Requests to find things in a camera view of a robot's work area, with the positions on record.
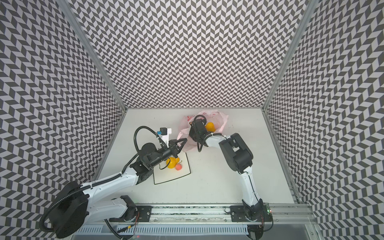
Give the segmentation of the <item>orange yellow fake mango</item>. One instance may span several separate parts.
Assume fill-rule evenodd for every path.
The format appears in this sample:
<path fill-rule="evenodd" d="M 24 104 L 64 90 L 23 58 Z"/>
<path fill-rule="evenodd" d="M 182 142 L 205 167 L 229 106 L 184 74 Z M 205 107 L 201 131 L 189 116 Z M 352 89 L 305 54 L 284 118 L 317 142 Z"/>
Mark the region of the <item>orange yellow fake mango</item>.
<path fill-rule="evenodd" d="M 215 125 L 212 122 L 207 122 L 205 128 L 208 132 L 214 133 L 216 131 Z"/>

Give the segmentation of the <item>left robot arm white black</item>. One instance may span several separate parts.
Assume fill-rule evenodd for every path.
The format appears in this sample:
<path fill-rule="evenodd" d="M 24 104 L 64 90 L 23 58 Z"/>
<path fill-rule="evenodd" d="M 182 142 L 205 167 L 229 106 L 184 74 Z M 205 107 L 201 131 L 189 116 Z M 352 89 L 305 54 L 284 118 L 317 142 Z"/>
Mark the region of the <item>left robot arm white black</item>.
<path fill-rule="evenodd" d="M 40 230 L 55 233 L 57 238 L 63 239 L 84 224 L 110 219 L 135 221 L 139 211 L 129 196 L 110 201 L 104 201 L 104 198 L 146 181 L 154 173 L 155 166 L 170 157 L 177 158 L 186 143 L 186 138 L 170 140 L 166 149 L 157 149 L 153 143 L 147 143 L 121 172 L 94 182 L 67 184 L 40 218 Z"/>

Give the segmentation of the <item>pink plastic bag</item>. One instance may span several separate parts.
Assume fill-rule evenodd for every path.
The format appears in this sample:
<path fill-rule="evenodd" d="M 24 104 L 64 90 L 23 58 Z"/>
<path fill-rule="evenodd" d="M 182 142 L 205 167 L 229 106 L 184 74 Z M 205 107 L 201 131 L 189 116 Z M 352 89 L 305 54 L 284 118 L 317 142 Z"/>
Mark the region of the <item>pink plastic bag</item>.
<path fill-rule="evenodd" d="M 201 152 L 204 147 L 223 140 L 223 130 L 228 122 L 229 116 L 218 110 L 203 110 L 196 115 L 184 116 L 179 125 L 177 139 L 187 139 L 183 148 L 184 152 L 197 150 Z"/>

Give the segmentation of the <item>small pink fake peach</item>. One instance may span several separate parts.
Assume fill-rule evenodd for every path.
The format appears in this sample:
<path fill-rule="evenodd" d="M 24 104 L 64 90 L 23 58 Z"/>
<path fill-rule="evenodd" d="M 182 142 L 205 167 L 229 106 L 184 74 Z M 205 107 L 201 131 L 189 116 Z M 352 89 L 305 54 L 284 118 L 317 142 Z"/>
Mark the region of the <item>small pink fake peach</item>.
<path fill-rule="evenodd" d="M 175 165 L 175 170 L 180 171 L 181 169 L 182 169 L 182 165 L 181 164 L 176 164 Z"/>

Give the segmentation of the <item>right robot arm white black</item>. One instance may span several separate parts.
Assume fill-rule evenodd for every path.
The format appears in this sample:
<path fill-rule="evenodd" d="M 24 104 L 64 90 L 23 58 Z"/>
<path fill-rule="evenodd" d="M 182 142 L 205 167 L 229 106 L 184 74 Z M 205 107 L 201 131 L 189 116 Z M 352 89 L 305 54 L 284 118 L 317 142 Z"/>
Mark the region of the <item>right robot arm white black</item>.
<path fill-rule="evenodd" d="M 208 120 L 198 115 L 192 121 L 189 136 L 197 143 L 198 151 L 203 147 L 218 148 L 231 170 L 239 174 L 242 203 L 247 220 L 251 222 L 272 222 L 271 211 L 265 206 L 257 192 L 253 177 L 253 153 L 243 138 L 238 134 L 229 137 L 221 133 L 210 132 L 206 129 Z"/>

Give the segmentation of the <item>yellow fake pear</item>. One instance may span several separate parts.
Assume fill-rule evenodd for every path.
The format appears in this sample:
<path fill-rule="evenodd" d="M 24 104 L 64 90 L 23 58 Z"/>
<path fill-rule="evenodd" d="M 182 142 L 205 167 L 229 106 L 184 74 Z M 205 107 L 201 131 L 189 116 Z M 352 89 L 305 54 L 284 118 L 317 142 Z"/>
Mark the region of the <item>yellow fake pear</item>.
<path fill-rule="evenodd" d="M 180 162 L 180 158 L 170 157 L 166 160 L 166 167 L 169 169 L 173 169 Z"/>

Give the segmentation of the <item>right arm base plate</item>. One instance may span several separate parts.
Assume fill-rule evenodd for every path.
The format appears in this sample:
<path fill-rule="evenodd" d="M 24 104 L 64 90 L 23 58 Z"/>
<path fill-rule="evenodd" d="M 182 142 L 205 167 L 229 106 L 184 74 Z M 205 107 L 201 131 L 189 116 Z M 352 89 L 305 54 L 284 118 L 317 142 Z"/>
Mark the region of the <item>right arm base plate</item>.
<path fill-rule="evenodd" d="M 262 210 L 257 213 L 246 213 L 244 206 L 232 205 L 230 206 L 230 217 L 232 222 L 267 222 L 271 223 L 273 221 L 272 211 L 268 205 L 264 205 Z"/>

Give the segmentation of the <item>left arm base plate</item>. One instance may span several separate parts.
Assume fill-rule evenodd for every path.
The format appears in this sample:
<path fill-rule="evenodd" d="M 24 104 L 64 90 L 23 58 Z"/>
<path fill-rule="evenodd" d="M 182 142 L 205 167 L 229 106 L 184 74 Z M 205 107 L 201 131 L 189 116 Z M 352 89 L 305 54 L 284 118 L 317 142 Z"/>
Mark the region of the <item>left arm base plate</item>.
<path fill-rule="evenodd" d="M 149 222 L 152 214 L 152 206 L 129 207 L 120 218 L 110 218 L 111 223 Z"/>

